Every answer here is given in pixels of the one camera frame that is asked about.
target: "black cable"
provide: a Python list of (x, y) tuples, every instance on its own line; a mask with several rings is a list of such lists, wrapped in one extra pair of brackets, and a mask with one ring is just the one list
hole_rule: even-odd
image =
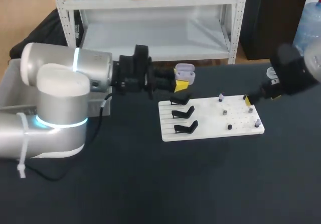
[[(98, 133), (99, 133), (99, 130), (100, 130), (100, 127), (101, 127), (101, 123), (102, 123), (102, 114), (103, 114), (103, 111), (104, 111), (104, 107), (105, 107), (105, 104), (107, 102), (107, 100), (112, 96), (113, 94), (110, 93), (108, 94), (105, 98), (104, 98), (104, 101), (102, 102), (101, 106), (100, 106), (100, 110), (99, 110), (99, 119), (98, 119), (98, 125), (95, 129), (95, 132), (93, 134), (93, 136), (91, 137), (91, 140), (86, 144), (87, 146), (90, 146), (94, 140), (96, 139)], [(76, 159), (74, 160), (73, 164), (76, 163), (76, 160), (79, 160), (79, 158), (82, 156), (82, 153), (83, 151), (81, 151), (80, 153), (78, 153), (78, 155), (76, 156)], [(8, 160), (10, 162), (15, 162), (15, 163), (19, 163), (19, 161), (17, 160)], [(67, 173), (69, 172), (69, 170), (73, 167), (73, 164), (71, 165), (71, 167), (65, 172), (63, 173), (61, 176), (59, 176), (58, 178), (53, 178), (53, 177), (50, 177), (50, 176), (47, 176), (46, 174), (44, 174), (43, 172), (41, 172), (40, 170), (37, 170), (36, 168), (30, 166), (30, 165), (27, 165), (25, 163), (25, 167), (26, 169), (28, 170), (31, 170), (33, 171), (34, 173), (36, 173), (37, 175), (39, 175), (40, 177), (42, 177), (43, 179), (45, 180), (48, 180), (48, 181), (52, 181), (52, 182), (56, 182), (56, 181), (60, 181), (61, 179), (63, 179)]]
[(104, 107), (105, 107), (105, 104), (107, 102), (107, 100), (112, 96), (112, 93), (108, 94), (105, 98), (104, 98), (104, 102), (102, 103), (102, 105), (100, 106), (100, 110), (99, 110), (99, 119), (98, 119), (98, 125), (96, 127), (96, 130), (90, 140), (90, 142), (88, 143), (88, 145), (90, 145), (92, 142), (94, 142), (94, 140), (96, 139), (98, 133), (99, 133), (99, 130), (100, 130), (100, 127), (101, 127), (101, 122), (102, 122), (102, 113), (104, 111)]

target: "black table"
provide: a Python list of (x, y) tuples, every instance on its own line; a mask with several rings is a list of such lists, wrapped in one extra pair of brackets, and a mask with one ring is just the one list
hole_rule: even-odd
[[(256, 90), (267, 67), (198, 68), (194, 98)], [(321, 86), (261, 101), (263, 135), (187, 142), (162, 141), (163, 99), (115, 96), (100, 135), (59, 182), (28, 171), (20, 180), (1, 163), (1, 223), (321, 223)]]

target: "yellow object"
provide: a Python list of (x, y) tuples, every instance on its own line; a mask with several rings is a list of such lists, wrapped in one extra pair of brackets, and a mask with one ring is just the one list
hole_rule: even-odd
[(275, 98), (271, 98), (272, 100), (276, 100), (278, 98), (280, 98), (282, 95), (279, 95), (278, 97), (275, 97)]
[(176, 80), (176, 88), (174, 92), (185, 90), (189, 87), (188, 81)]
[(250, 103), (250, 100), (249, 100), (249, 98), (246, 96), (246, 98), (245, 98), (245, 104), (246, 104), (246, 106), (248, 106), (248, 107), (250, 107), (252, 104)]

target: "white board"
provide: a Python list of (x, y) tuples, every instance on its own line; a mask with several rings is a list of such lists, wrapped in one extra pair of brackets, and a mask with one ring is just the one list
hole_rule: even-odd
[[(173, 119), (172, 110), (187, 112), (191, 106), (195, 111), (189, 119)], [(264, 133), (263, 124), (258, 128), (254, 126), (260, 117), (255, 106), (251, 106), (253, 113), (249, 113), (250, 107), (246, 106), (243, 95), (226, 96), (222, 102), (218, 97), (190, 99), (187, 105), (171, 105), (170, 101), (162, 101), (158, 103), (158, 108), (165, 142)], [(192, 134), (175, 133), (174, 125), (189, 127), (195, 120), (199, 125)], [(231, 130), (228, 130), (228, 125), (232, 125)]]

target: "dark cabinet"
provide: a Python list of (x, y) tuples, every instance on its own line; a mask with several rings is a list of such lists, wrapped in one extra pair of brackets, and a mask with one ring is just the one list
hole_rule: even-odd
[(306, 0), (246, 0), (240, 41), (249, 60), (292, 43)]

